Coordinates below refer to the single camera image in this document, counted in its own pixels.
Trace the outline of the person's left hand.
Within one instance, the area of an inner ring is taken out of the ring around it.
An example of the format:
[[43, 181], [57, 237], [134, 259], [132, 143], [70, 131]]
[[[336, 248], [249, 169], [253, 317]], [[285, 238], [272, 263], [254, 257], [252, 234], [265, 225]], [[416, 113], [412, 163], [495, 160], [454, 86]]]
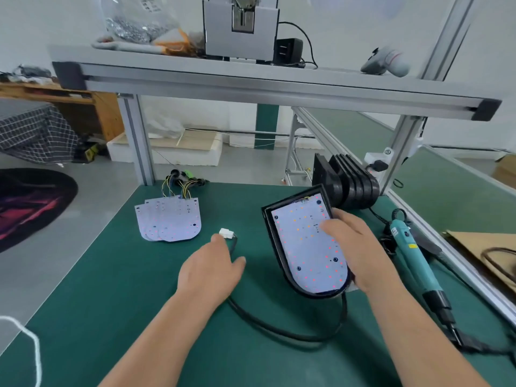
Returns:
[[232, 262], [225, 238], [213, 234], [210, 242], [191, 254], [181, 266], [174, 297], [213, 312], [240, 282], [231, 279]]

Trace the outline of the person's right hand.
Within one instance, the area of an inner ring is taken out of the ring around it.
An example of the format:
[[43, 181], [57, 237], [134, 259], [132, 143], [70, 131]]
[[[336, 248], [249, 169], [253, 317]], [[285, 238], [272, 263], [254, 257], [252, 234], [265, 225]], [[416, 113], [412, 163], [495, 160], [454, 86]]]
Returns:
[[368, 225], [359, 217], [332, 208], [333, 219], [350, 226], [347, 241], [337, 241], [354, 282], [369, 297], [387, 296], [401, 292], [403, 284], [396, 268]]

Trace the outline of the person's left forearm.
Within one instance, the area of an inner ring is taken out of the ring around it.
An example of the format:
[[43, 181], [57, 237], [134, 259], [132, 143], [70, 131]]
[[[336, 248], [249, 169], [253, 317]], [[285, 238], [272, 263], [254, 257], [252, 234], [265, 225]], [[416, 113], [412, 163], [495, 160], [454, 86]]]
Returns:
[[176, 387], [192, 346], [230, 292], [178, 289], [98, 387]]

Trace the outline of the person's right forearm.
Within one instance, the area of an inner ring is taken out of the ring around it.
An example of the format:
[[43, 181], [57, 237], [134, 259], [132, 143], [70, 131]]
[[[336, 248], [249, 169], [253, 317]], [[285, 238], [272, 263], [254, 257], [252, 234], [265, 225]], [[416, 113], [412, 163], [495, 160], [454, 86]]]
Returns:
[[403, 387], [490, 387], [398, 277], [359, 283]]

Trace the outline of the stack of black finned housings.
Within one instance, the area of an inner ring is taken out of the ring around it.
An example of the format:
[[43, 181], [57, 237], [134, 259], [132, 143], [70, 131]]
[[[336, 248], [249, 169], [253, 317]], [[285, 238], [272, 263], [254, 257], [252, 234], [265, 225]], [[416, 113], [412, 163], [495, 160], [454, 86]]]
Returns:
[[327, 160], [314, 155], [312, 186], [325, 190], [332, 207], [342, 210], [372, 208], [380, 196], [377, 179], [349, 155], [333, 155]]

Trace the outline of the teal electric screwdriver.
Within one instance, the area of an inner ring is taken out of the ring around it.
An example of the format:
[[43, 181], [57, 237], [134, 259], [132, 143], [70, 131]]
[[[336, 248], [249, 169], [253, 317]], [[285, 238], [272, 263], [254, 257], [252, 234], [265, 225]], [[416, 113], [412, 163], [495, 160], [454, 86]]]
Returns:
[[407, 224], [403, 220], [393, 218], [390, 222], [390, 233], [409, 272], [420, 286], [422, 297], [429, 310], [437, 316], [442, 325], [454, 327], [456, 321], [452, 306]]

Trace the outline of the green belt conveyor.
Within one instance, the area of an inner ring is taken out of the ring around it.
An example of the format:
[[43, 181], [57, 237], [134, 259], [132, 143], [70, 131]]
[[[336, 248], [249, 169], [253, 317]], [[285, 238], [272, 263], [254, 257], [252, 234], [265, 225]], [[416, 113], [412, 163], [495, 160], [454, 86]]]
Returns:
[[[393, 133], [388, 125], [360, 112], [292, 110], [298, 119], [292, 126], [306, 127], [327, 152], [348, 153], [356, 160], [385, 149]], [[507, 234], [516, 240], [516, 191], [426, 146], [397, 170], [395, 178], [404, 187], [391, 188], [391, 201], [405, 208], [422, 232], [442, 244], [459, 271], [516, 327], [516, 293], [500, 279], [490, 282], [441, 237], [448, 230], [466, 233], [475, 242], [485, 238], [485, 248], [503, 246], [500, 236], [487, 234]]]

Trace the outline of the green pillar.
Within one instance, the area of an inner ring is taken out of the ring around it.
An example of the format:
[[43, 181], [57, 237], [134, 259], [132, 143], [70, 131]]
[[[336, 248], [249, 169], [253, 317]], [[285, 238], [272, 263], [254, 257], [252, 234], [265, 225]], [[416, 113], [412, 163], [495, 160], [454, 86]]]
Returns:
[[[258, 104], [256, 108], [255, 131], [276, 132], [279, 117], [279, 106]], [[268, 134], [255, 135], [255, 149], [273, 150], [275, 136]]]

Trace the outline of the white foam box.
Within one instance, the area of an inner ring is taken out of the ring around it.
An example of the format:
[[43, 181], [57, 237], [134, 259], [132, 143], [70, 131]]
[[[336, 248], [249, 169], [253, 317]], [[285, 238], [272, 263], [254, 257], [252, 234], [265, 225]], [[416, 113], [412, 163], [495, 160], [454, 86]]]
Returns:
[[[216, 167], [220, 161], [223, 136], [203, 130], [186, 130], [178, 139], [150, 138], [152, 159], [155, 164]], [[107, 142], [113, 162], [133, 162], [132, 152], [125, 134]]]

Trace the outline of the brown paper bag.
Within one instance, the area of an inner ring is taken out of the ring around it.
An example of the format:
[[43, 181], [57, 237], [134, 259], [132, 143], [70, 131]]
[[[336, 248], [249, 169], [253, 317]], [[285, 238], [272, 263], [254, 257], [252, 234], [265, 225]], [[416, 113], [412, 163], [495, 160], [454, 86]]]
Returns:
[[516, 233], [445, 231], [441, 235], [516, 303]]

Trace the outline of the grey and white handheld tool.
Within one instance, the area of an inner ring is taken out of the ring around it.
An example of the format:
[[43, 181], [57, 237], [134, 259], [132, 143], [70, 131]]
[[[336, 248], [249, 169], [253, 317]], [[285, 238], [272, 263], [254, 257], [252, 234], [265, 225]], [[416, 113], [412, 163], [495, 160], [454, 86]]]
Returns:
[[389, 72], [400, 78], [407, 76], [410, 70], [411, 66], [405, 59], [404, 53], [391, 46], [374, 49], [370, 58], [360, 68], [360, 71], [367, 75], [380, 76]]

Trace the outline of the brown cardboard box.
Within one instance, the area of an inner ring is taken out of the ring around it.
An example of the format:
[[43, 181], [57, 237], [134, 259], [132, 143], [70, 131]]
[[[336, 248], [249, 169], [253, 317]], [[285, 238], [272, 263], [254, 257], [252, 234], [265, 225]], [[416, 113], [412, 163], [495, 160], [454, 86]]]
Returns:
[[516, 190], [516, 154], [506, 154], [498, 160], [492, 177]]

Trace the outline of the black power adapter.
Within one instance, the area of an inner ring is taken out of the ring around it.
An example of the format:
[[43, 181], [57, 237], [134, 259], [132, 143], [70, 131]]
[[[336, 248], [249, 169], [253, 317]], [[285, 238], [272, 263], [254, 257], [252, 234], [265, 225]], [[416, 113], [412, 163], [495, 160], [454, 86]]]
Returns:
[[283, 66], [296, 66], [302, 61], [303, 40], [298, 38], [280, 38], [274, 43], [272, 63]]

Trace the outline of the yellow and black tool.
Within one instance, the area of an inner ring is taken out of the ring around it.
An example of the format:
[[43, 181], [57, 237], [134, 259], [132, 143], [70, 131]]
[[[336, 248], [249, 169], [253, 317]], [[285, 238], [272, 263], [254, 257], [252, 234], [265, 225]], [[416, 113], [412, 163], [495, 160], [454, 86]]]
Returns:
[[79, 142], [76, 146], [72, 162], [82, 164], [93, 162], [99, 153], [99, 148], [99, 143], [96, 142]]

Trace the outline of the wooden bench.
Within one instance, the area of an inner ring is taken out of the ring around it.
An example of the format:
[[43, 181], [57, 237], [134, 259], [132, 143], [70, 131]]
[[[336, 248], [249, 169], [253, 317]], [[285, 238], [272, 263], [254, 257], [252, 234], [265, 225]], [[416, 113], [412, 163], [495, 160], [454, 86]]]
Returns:
[[100, 136], [106, 142], [124, 133], [113, 93], [69, 90], [58, 83], [0, 83], [0, 98], [51, 103], [75, 132]]

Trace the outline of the grey metal machine box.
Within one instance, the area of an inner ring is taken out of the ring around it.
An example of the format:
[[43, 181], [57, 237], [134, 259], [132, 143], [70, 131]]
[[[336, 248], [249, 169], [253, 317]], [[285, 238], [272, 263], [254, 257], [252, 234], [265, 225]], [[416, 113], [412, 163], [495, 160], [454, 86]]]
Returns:
[[205, 54], [270, 62], [279, 0], [203, 0]]

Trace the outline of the dark round rug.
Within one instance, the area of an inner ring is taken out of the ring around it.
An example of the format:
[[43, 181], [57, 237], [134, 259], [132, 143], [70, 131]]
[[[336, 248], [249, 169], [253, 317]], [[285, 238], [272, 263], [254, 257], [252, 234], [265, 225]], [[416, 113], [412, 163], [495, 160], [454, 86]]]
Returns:
[[47, 227], [77, 194], [77, 182], [59, 171], [0, 169], [0, 253]]

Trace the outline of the white and orange work gloves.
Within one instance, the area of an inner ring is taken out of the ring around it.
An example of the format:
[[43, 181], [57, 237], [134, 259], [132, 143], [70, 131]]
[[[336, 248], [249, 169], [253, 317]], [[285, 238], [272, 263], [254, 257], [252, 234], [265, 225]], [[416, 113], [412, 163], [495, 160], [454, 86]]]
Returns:
[[98, 50], [122, 51], [164, 55], [174, 57], [199, 58], [203, 51], [182, 29], [172, 29], [153, 40], [149, 44], [138, 44], [123, 41], [110, 35], [97, 38], [91, 46]]

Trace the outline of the dark checkered cloth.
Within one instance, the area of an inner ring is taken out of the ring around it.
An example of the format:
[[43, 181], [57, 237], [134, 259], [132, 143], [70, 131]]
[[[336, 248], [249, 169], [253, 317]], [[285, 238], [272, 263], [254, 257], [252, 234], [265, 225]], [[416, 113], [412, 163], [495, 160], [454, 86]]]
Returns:
[[71, 162], [78, 140], [53, 104], [0, 98], [0, 153], [35, 164]]

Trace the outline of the clear bag of screws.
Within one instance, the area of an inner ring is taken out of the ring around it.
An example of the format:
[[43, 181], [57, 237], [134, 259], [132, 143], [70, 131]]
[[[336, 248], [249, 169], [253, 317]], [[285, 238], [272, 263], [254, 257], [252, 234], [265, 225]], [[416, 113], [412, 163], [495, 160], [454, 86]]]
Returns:
[[95, 0], [106, 30], [129, 43], [151, 44], [180, 27], [168, 0]]

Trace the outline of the clutter pile on bench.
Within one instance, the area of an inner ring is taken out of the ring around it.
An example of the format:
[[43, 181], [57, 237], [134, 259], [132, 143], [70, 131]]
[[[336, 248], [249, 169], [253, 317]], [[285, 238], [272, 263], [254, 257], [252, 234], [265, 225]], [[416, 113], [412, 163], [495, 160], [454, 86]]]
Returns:
[[20, 64], [10, 72], [0, 71], [0, 83], [51, 84], [53, 76], [48, 69]]

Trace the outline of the white socket bracket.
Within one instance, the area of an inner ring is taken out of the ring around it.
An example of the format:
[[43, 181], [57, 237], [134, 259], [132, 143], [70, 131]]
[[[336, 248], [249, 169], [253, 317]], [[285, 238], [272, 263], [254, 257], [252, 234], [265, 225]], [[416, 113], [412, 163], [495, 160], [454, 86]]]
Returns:
[[390, 166], [393, 154], [394, 151], [391, 148], [385, 148], [381, 153], [366, 153], [364, 157], [365, 170], [374, 176], [385, 172]]

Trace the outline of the aluminium shelf frame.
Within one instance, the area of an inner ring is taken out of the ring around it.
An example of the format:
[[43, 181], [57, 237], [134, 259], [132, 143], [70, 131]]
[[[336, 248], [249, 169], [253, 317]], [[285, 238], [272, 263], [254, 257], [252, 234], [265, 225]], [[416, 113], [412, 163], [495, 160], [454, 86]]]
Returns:
[[119, 95], [136, 173], [143, 185], [154, 182], [139, 101], [141, 95], [149, 95], [400, 114], [395, 135], [385, 150], [390, 166], [379, 178], [381, 194], [385, 195], [423, 120], [437, 117], [488, 122], [500, 108], [500, 92], [438, 81], [449, 71], [477, 4], [478, 0], [454, 0], [420, 78], [152, 55], [90, 45], [49, 45], [48, 53], [64, 88]]

